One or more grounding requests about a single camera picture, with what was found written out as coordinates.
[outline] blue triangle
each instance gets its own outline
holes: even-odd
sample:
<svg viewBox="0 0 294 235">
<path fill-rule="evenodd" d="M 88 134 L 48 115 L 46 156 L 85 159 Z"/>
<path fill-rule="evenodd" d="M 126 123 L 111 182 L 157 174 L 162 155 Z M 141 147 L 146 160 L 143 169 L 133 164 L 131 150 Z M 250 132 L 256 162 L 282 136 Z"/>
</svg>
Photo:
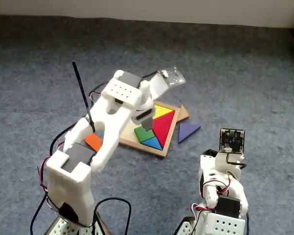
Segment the blue triangle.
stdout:
<svg viewBox="0 0 294 235">
<path fill-rule="evenodd" d="M 143 141 L 142 142 L 143 145 L 147 145 L 149 147 L 155 148 L 155 149 L 159 149 L 162 150 L 162 147 L 159 144 L 159 141 L 156 137 L 151 138 L 149 140 Z"/>
<path fill-rule="evenodd" d="M 201 125 L 181 123 L 178 132 L 178 143 L 184 141 L 187 137 L 196 132 L 200 127 Z"/>
</svg>

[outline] blue-gray carpet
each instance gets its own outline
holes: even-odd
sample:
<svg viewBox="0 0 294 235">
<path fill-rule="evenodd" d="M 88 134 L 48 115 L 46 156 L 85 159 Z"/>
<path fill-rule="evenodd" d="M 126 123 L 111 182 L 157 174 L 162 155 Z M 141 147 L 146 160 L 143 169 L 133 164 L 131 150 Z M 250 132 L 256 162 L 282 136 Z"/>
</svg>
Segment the blue-gray carpet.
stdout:
<svg viewBox="0 0 294 235">
<path fill-rule="evenodd" d="M 119 146 L 93 175 L 95 200 L 132 203 L 130 235 L 172 235 L 201 201 L 198 161 L 219 128 L 246 130 L 242 184 L 251 235 L 294 235 L 294 30 L 111 19 L 0 17 L 0 235 L 29 234 L 43 197 L 36 166 L 52 139 L 85 114 L 72 68 L 87 91 L 118 69 L 137 75 L 176 65 L 187 83 L 160 100 L 189 110 L 202 128 L 167 158 Z M 123 234 L 127 208 L 99 209 Z M 56 214 L 43 206 L 42 234 Z"/>
</svg>

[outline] white wall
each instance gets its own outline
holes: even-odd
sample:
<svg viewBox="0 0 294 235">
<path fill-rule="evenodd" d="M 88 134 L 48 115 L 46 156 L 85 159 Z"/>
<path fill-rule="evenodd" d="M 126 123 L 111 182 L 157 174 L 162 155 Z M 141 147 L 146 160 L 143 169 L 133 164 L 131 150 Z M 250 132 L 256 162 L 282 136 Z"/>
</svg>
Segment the white wall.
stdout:
<svg viewBox="0 0 294 235">
<path fill-rule="evenodd" d="M 294 27 L 294 0 L 0 0 L 0 14 Z"/>
</svg>

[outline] white robotic arm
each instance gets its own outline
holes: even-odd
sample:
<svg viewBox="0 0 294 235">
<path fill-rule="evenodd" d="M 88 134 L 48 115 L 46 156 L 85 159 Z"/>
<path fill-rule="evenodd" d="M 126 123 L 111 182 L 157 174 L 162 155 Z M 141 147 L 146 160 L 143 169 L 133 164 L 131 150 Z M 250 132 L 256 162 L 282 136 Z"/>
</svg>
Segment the white robotic arm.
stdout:
<svg viewBox="0 0 294 235">
<path fill-rule="evenodd" d="M 219 152 L 207 150 L 200 156 L 199 189 L 204 199 L 194 221 L 185 220 L 175 235 L 243 235 L 248 203 L 239 182 L 244 159 L 245 131 L 220 130 Z"/>
<path fill-rule="evenodd" d="M 57 150 L 47 161 L 48 197 L 52 200 L 52 209 L 73 223 L 89 226 L 94 210 L 91 172 L 104 168 L 130 119 L 151 129 L 155 114 L 153 100 L 169 87 L 184 82 L 176 68 L 158 71 L 150 81 L 116 71 L 90 109 L 92 119 L 88 115 L 81 118 L 65 135 L 63 151 Z M 96 130 L 104 130 L 102 146 L 94 156 L 79 144 L 93 132 L 91 121 Z"/>
</svg>

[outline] circuit board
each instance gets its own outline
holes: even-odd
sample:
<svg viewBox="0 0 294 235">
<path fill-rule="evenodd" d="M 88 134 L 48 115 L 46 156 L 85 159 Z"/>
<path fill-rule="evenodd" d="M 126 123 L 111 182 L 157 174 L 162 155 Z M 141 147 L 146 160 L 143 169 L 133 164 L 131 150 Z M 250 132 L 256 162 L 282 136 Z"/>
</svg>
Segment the circuit board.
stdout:
<svg viewBox="0 0 294 235">
<path fill-rule="evenodd" d="M 244 154 L 245 130 L 220 129 L 219 152 Z"/>
</svg>

